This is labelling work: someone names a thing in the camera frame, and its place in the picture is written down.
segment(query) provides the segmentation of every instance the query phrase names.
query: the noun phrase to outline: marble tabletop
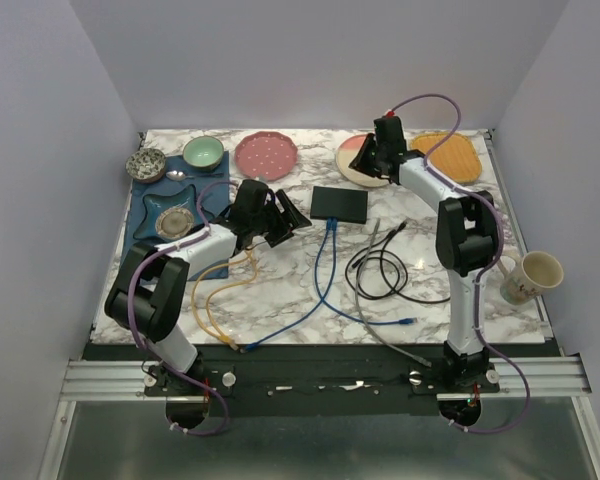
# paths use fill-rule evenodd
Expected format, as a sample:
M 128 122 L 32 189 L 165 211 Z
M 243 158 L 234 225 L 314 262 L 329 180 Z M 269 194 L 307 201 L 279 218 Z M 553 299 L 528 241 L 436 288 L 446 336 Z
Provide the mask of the marble tabletop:
M 238 142 L 256 130 L 150 130 L 145 146 L 162 150 L 167 156 L 179 155 L 184 145 L 200 135 L 219 138 L 231 153 L 230 172 L 233 179 L 244 178 L 233 160 Z M 311 190 L 314 185 L 342 188 L 361 188 L 345 179 L 337 169 L 335 151 L 347 138 L 359 133 L 357 130 L 280 130 L 298 146 L 299 160 L 286 177 L 270 183 L 276 190 L 283 188 L 289 198 L 309 216 Z M 421 132 L 406 131 L 407 141 Z M 489 190 L 496 207 L 503 215 L 506 247 L 516 248 L 515 238 L 503 204 L 502 194 L 496 180 L 493 165 L 484 137 L 478 131 L 461 132 L 473 143 L 482 162 L 482 174 L 472 188 Z M 404 290 L 422 299 L 444 298 L 449 294 L 447 275 L 435 253 L 436 215 L 421 199 L 400 186 L 390 185 L 369 189 L 369 212 L 366 225 L 341 223 L 337 234 L 338 268 L 329 293 L 329 302 L 353 316 L 355 307 L 353 291 L 344 281 L 344 268 L 351 256 L 367 245 L 375 219 L 381 219 L 379 234 L 386 233 L 406 220 L 405 231 L 396 236 L 390 249 L 406 264 L 409 283 Z M 100 344 L 132 343 L 131 334 L 120 328 L 103 311 L 106 293 L 111 288 L 120 264 L 122 233 L 116 255 L 107 276 L 104 294 L 94 321 L 91 340 Z M 238 343 L 250 343 L 261 339 L 307 313 L 317 302 L 313 284 L 313 264 L 325 233 L 325 222 L 314 220 L 313 226 L 298 230 L 296 236 L 270 249 L 266 244 L 255 250 L 259 276 L 255 283 L 229 289 L 213 298 L 212 312 L 221 327 Z M 322 289 L 326 287 L 331 272 L 332 251 L 325 249 L 319 269 Z M 207 294 L 218 286 L 246 279 L 251 276 L 248 263 L 232 267 L 228 279 L 201 282 L 196 292 L 195 305 L 206 321 L 204 303 Z M 498 293 L 502 280 L 500 272 L 492 270 L 488 275 L 485 295 L 485 334 L 495 343 L 541 343 L 544 341 L 541 315 L 537 304 L 531 302 L 521 307 L 506 303 Z M 369 264 L 364 277 L 370 293 L 386 290 L 379 273 L 378 262 Z M 217 340 L 200 330 L 196 324 L 190 303 L 192 283 L 182 303 L 179 325 L 192 343 L 216 343 Z M 370 320 L 390 321 L 405 317 L 415 318 L 411 325 L 377 327 L 378 331 L 394 343 L 441 343 L 449 329 L 449 303 L 420 305 L 391 297 L 382 301 L 361 300 L 362 308 Z M 361 344 L 374 343 L 364 326 L 339 316 L 322 305 L 299 326 L 287 330 L 269 340 L 278 344 Z

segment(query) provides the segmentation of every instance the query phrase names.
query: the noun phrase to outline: gray floor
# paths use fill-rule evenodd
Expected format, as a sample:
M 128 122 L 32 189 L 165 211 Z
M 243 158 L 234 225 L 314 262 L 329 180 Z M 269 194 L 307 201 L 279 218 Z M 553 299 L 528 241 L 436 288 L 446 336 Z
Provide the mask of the gray floor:
M 520 400 L 485 402 L 479 425 L 513 418 Z M 595 478 L 569 399 L 535 399 L 495 436 L 405 415 L 249 418 L 219 437 L 170 432 L 163 406 L 82 404 L 60 478 L 214 480 Z

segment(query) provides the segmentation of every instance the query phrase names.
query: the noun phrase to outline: metal spoon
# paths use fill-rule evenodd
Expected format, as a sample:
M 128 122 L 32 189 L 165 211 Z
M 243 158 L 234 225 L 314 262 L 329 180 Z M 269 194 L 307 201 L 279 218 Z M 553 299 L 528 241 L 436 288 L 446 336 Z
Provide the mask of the metal spoon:
M 184 172 L 179 172 L 178 170 L 171 170 L 167 172 L 167 178 L 169 180 L 173 180 L 174 182 L 181 182 L 182 180 L 186 180 L 187 178 L 200 178 L 200 177 L 222 177 L 223 173 L 202 173 L 200 175 L 187 175 Z

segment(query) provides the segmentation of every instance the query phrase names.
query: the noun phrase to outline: white mug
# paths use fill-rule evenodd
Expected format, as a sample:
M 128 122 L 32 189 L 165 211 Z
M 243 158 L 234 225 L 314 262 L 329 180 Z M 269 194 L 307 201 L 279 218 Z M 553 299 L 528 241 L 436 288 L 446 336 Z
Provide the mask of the white mug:
M 507 270 L 502 260 L 498 261 L 498 268 L 504 275 L 500 295 L 512 305 L 522 305 L 557 287 L 564 279 L 562 265 L 547 252 L 529 252 L 522 258 L 515 252 L 506 252 L 502 256 L 516 262 L 512 270 Z

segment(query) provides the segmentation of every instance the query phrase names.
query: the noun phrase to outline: blue placemat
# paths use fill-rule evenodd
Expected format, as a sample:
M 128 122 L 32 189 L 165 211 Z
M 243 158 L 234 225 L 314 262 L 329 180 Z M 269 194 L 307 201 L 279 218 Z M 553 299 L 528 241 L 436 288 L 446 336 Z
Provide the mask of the blue placemat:
M 176 157 L 167 157 L 167 172 L 170 170 L 179 170 L 185 172 L 187 175 L 201 175 L 202 172 L 195 171 L 191 165 L 184 161 L 182 156 L 178 155 Z M 222 157 L 222 162 L 218 165 L 213 173 L 222 173 L 222 177 L 199 177 L 199 178 L 188 178 L 183 180 L 182 182 L 174 182 L 173 180 L 169 180 L 166 176 L 161 178 L 159 181 L 150 184 L 133 182 L 131 187 L 131 205 L 129 207 L 129 214 L 127 215 L 127 223 L 125 225 L 124 231 L 124 242 L 122 246 L 122 258 L 127 255 L 129 248 L 134 243 L 142 241 L 143 243 L 149 243 L 151 245 L 157 245 L 160 243 L 167 243 L 169 240 L 162 240 L 160 238 L 149 238 L 143 240 L 136 240 L 133 238 L 134 232 L 138 229 L 140 224 L 145 218 L 146 208 L 142 201 L 142 198 L 145 195 L 175 195 L 180 193 L 183 189 L 185 189 L 189 185 L 193 185 L 195 187 L 196 194 L 199 195 L 202 192 L 202 189 L 207 185 L 217 182 L 219 180 L 228 180 L 229 179 L 229 153 L 224 152 L 224 156 Z M 213 188 L 204 199 L 202 206 L 208 212 L 207 217 L 213 218 L 212 215 L 217 215 L 225 207 L 229 205 L 229 185 L 218 185 Z M 197 212 L 193 212 L 195 218 L 195 224 L 198 225 L 202 223 L 202 220 L 199 218 Z M 205 278 L 227 278 L 229 276 L 229 270 L 227 268 L 222 268 L 220 270 L 216 270 L 215 272 L 210 273 Z

